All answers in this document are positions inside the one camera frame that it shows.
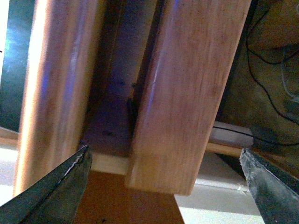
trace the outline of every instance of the plywood panel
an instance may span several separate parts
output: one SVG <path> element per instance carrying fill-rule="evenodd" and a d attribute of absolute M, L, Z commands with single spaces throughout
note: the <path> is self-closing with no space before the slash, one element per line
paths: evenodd
<path fill-rule="evenodd" d="M 249 0 L 165 2 L 127 186 L 190 194 L 249 5 Z"/>
<path fill-rule="evenodd" d="M 184 223 L 173 195 L 125 188 L 124 178 L 91 171 L 75 223 Z"/>

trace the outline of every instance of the wooden plank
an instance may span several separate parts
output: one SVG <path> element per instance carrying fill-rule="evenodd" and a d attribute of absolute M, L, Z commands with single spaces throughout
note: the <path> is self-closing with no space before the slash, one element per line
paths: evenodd
<path fill-rule="evenodd" d="M 297 0 L 283 0 L 273 4 L 250 37 L 249 47 L 268 49 L 299 43 L 297 5 Z"/>
<path fill-rule="evenodd" d="M 206 150 L 212 153 L 231 155 L 235 157 L 240 157 L 242 153 L 241 147 L 231 147 L 231 146 L 219 145 L 211 142 L 208 142 L 206 146 Z"/>
<path fill-rule="evenodd" d="M 242 149 L 241 147 L 224 146 L 224 145 L 219 145 L 219 144 L 209 142 L 206 146 L 206 151 L 240 157 Z M 129 167 L 128 157 L 108 155 L 108 154 L 101 153 L 100 150 L 93 151 L 92 170 L 94 171 L 110 173 L 110 174 L 126 175 L 128 172 L 128 167 Z"/>
<path fill-rule="evenodd" d="M 17 147 L 18 140 L 0 137 L 0 145 Z"/>
<path fill-rule="evenodd" d="M 77 150 L 104 9 L 102 0 L 35 1 L 15 195 Z"/>
<path fill-rule="evenodd" d="M 0 138 L 18 140 L 19 133 L 0 127 Z"/>
<path fill-rule="evenodd" d="M 250 0 L 166 1 L 126 185 L 190 194 Z"/>
<path fill-rule="evenodd" d="M 124 178 L 91 171 L 75 223 L 184 223 L 173 195 L 125 188 Z"/>

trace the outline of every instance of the wire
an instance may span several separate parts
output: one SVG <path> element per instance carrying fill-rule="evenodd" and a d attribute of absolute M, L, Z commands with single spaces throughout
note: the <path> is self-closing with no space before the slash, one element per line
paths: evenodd
<path fill-rule="evenodd" d="M 284 56 L 283 56 L 283 59 L 282 59 L 282 62 L 281 62 L 281 66 L 280 66 L 282 85 L 283 85 L 283 87 L 284 87 L 284 90 L 285 90 L 286 94 L 288 94 L 291 98 L 296 98 L 296 97 L 298 97 L 298 96 L 296 96 L 295 94 L 292 94 L 292 93 L 289 91 L 289 89 L 288 89 L 288 87 L 287 87 L 287 85 L 286 85 L 286 83 L 285 83 L 285 73 L 284 73 L 284 67 L 285 67 L 285 66 L 284 66 L 284 65 L 285 65 L 285 49 L 284 49 Z"/>
<path fill-rule="evenodd" d="M 291 54 L 290 56 L 286 57 L 285 59 L 283 59 L 280 62 L 269 62 L 268 60 L 264 59 L 261 55 L 259 55 L 258 53 L 254 52 L 253 50 L 249 49 L 249 47 L 248 47 L 248 38 L 249 38 L 250 34 L 256 28 L 256 26 L 261 22 L 261 20 L 268 14 L 269 10 L 270 10 L 270 8 L 268 8 L 267 11 L 261 16 L 261 18 L 259 18 L 258 21 L 253 25 L 252 29 L 249 31 L 248 35 L 246 36 L 246 43 L 247 43 L 248 51 L 250 53 L 252 53 L 253 55 L 257 56 L 263 62 L 265 62 L 267 64 L 271 64 L 271 65 L 278 65 L 278 64 L 281 64 L 282 62 L 287 62 L 288 60 L 290 60 L 291 58 L 293 58 L 297 54 L 299 54 L 299 48 L 293 54 Z"/>
<path fill-rule="evenodd" d="M 248 38 L 250 36 L 250 34 L 252 33 L 252 31 L 255 29 L 255 27 L 257 26 L 257 24 L 259 24 L 259 22 L 263 19 L 264 16 L 266 16 L 266 14 L 269 12 L 269 9 L 261 16 L 261 18 L 258 19 L 258 21 L 253 25 L 252 29 L 249 31 L 249 33 L 247 34 L 246 36 L 246 42 L 245 42 L 245 45 L 246 45 L 246 51 L 247 51 L 247 64 L 248 64 L 248 70 L 249 70 L 249 73 L 251 75 L 251 77 L 253 78 L 253 80 L 256 82 L 256 84 L 258 84 L 263 90 L 264 92 L 267 94 L 267 97 L 273 107 L 273 109 L 275 110 L 275 112 L 282 118 L 296 124 L 299 126 L 299 122 L 295 121 L 295 120 L 292 120 L 291 118 L 285 116 L 284 114 L 282 114 L 281 112 L 278 111 L 278 109 L 276 108 L 276 106 L 274 105 L 273 103 L 273 100 L 271 99 L 271 96 L 269 94 L 269 92 L 267 91 L 267 89 L 258 81 L 258 79 L 253 75 L 253 72 L 252 72 L 252 69 L 251 69 L 251 65 L 250 65 L 250 57 L 249 57 L 249 47 L 248 47 Z"/>
<path fill-rule="evenodd" d="M 256 136 L 254 136 L 254 135 L 252 135 L 252 134 L 247 134 L 247 133 L 244 133 L 244 132 L 239 132 L 239 131 L 236 131 L 236 130 L 233 130 L 233 129 L 229 129 L 229 128 L 224 128 L 224 127 L 216 127 L 216 126 L 213 126 L 213 128 L 221 129 L 221 130 L 226 130 L 226 131 L 230 131 L 230 132 L 235 132 L 235 133 L 239 133 L 239 134 L 243 134 L 243 135 L 246 135 L 246 136 L 255 138 L 255 139 L 257 139 L 257 140 L 264 141 L 264 142 L 267 142 L 267 143 L 270 143 L 270 144 L 273 144 L 273 145 L 277 145 L 277 146 L 290 147 L 290 146 L 298 146 L 298 145 L 299 145 L 299 142 L 297 142 L 297 143 L 291 143 L 291 144 L 285 144 L 285 143 L 279 143 L 279 142 L 268 141 L 268 140 L 265 140 L 265 139 L 256 137 Z"/>
<path fill-rule="evenodd" d="M 266 59 L 264 59 L 261 55 L 259 55 L 258 53 L 254 52 L 251 49 L 249 49 L 249 52 L 252 53 L 253 55 L 257 56 L 259 59 L 261 59 L 263 62 L 265 62 L 267 64 L 278 65 L 278 64 L 281 64 L 282 62 L 287 62 L 290 59 L 292 59 L 293 57 L 295 57 L 299 53 L 299 49 L 297 49 L 293 54 L 291 54 L 290 56 L 286 57 L 283 61 L 280 61 L 280 62 L 269 62 Z"/>

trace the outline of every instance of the light wooden board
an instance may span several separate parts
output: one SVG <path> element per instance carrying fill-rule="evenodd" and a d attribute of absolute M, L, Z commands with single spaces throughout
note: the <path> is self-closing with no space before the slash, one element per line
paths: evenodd
<path fill-rule="evenodd" d="M 36 0 L 15 195 L 73 155 L 82 132 L 103 0 Z"/>
<path fill-rule="evenodd" d="M 125 188 L 124 178 L 91 171 L 75 223 L 184 223 L 173 195 Z"/>
<path fill-rule="evenodd" d="M 0 127 L 0 144 L 17 147 L 19 133 Z"/>
<path fill-rule="evenodd" d="M 250 0 L 166 1 L 132 142 L 128 187 L 190 194 Z"/>
<path fill-rule="evenodd" d="M 18 140 L 19 133 L 0 127 L 0 138 Z"/>

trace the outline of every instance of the wood grain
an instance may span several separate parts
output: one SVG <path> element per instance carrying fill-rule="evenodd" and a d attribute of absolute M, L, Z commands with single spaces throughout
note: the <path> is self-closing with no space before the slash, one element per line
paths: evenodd
<path fill-rule="evenodd" d="M 76 224 L 183 224 L 173 195 L 125 188 L 124 176 L 91 171 Z"/>
<path fill-rule="evenodd" d="M 231 155 L 234 157 L 240 157 L 242 153 L 242 147 L 225 146 L 208 142 L 206 146 L 206 151 L 223 155 Z"/>
<path fill-rule="evenodd" d="M 299 43 L 298 3 L 297 0 L 282 0 L 273 4 L 250 37 L 249 47 L 269 49 Z"/>
<path fill-rule="evenodd" d="M 36 1 L 15 195 L 77 150 L 104 9 L 102 0 Z"/>
<path fill-rule="evenodd" d="M 0 138 L 18 140 L 19 133 L 0 127 Z"/>
<path fill-rule="evenodd" d="M 166 1 L 126 185 L 190 194 L 250 0 Z"/>

